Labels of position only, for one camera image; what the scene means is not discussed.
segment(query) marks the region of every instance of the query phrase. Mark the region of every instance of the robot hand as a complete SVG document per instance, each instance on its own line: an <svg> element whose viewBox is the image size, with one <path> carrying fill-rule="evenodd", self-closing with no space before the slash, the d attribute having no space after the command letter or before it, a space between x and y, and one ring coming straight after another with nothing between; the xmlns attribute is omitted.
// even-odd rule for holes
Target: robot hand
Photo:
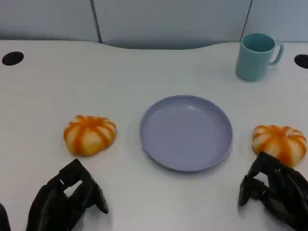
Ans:
<svg viewBox="0 0 308 231"><path fill-rule="evenodd" d="M268 176L269 187L254 178L259 172ZM267 153L259 154L244 177L239 206L244 206L250 197L262 201L271 214L294 230L308 230L308 182Z"/></svg>
<svg viewBox="0 0 308 231"><path fill-rule="evenodd" d="M79 181L82 183L67 197L64 191ZM93 205L108 213L101 188L75 159L41 187L30 208L26 231L71 231L86 209ZM11 231L1 204L0 227L2 231Z"/></svg>

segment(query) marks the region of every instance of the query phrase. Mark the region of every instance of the mug handle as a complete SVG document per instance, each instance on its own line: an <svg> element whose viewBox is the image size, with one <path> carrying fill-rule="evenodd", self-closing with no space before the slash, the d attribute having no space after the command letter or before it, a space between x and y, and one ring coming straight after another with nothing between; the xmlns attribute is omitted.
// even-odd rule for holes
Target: mug handle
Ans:
<svg viewBox="0 0 308 231"><path fill-rule="evenodd" d="M280 61L280 59L282 57L283 51L284 51L284 46L283 46L282 42L276 42L276 44L278 46L280 46L279 52L278 52L277 58L273 62L270 62L269 66L275 66L277 63L279 63L279 61Z"/></svg>

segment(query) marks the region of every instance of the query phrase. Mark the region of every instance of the wall seam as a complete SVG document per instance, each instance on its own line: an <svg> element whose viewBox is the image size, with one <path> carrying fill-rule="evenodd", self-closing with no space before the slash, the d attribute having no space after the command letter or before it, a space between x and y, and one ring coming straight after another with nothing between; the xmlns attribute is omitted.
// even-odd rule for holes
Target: wall seam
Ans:
<svg viewBox="0 0 308 231"><path fill-rule="evenodd" d="M248 8L248 12L247 12L246 20L245 20L245 23L244 23L244 28L243 28L243 31L242 31L242 34L241 34L241 40L242 40L243 35L244 35L244 31L245 31L246 24L247 24L247 21L248 21L248 17L249 17L249 14L250 14L250 10L251 10L251 6L252 6L252 2L253 2L253 0L250 0L250 4L249 4L249 8Z"/></svg>
<svg viewBox="0 0 308 231"><path fill-rule="evenodd" d="M103 43L102 37L101 37L101 32L100 32L100 25L98 24L98 20L97 20L97 14L96 14L94 0L90 0L90 5L91 5L95 29L96 29L96 33L97 33L97 37L98 37L98 42Z"/></svg>

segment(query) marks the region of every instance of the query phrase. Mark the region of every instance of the toy pumpkin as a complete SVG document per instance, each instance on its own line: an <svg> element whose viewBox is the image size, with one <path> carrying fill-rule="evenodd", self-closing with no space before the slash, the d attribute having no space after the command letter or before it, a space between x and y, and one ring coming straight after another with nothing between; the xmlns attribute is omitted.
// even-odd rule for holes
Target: toy pumpkin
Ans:
<svg viewBox="0 0 308 231"><path fill-rule="evenodd" d="M116 139L116 125L107 118L77 115L64 130L68 150L92 156L108 148Z"/></svg>
<svg viewBox="0 0 308 231"><path fill-rule="evenodd" d="M266 152L293 167L305 156L307 141L301 131L291 127L260 125L254 130L252 148L256 154Z"/></svg>

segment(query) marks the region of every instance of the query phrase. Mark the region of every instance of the plate rim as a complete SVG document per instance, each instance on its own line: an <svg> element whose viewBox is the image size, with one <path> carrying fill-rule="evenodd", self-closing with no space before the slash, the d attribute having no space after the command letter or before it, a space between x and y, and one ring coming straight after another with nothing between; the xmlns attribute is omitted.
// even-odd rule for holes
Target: plate rim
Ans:
<svg viewBox="0 0 308 231"><path fill-rule="evenodd" d="M178 169L178 168L174 168L172 166L168 166L166 164L163 164L161 162L159 162L158 160L154 159L154 157L145 149L145 146L144 146L144 140L142 139L142 128L143 128L143 124L145 122L145 119L147 117L147 115L150 113L150 110L155 108L158 104L160 104L161 102L163 101L166 101L166 100L169 100L169 99L172 99L172 98L197 98L199 100L202 100L202 101L205 101L211 105L213 105L214 107L216 107L218 110L219 110L219 113L223 114L223 116L226 118L229 126L230 126L230 131L231 131L231 138L230 138L230 142L228 144L228 148L226 150L226 152L215 162L213 162L212 164L210 165L206 165L200 169L197 169L197 170L187 170L187 169ZM161 100L159 101L156 101L155 103L153 103L146 111L145 113L143 114L142 116L142 119L140 121L140 125L139 125L139 139L140 139L140 142L141 142L141 147L142 147L142 150L147 154L148 157L150 157L152 160L154 160L156 163L158 163L159 165L165 167L165 168L168 168L168 169L171 169L171 170L174 170L174 171L178 171L178 172L200 172L200 171L203 171L203 170L206 170L206 169L209 169L209 168L212 168L216 165L218 165L220 162L222 162L227 156L230 155L231 153L231 150L232 150L232 144L233 144L233 127L232 127L232 124L231 124L231 121L229 120L227 114L218 106L216 105L215 103L213 103L212 101L210 100L207 100L207 99L204 99L202 97L199 97L199 96L195 96L195 95L172 95L172 96L167 96L167 97L164 97L162 98Z"/></svg>

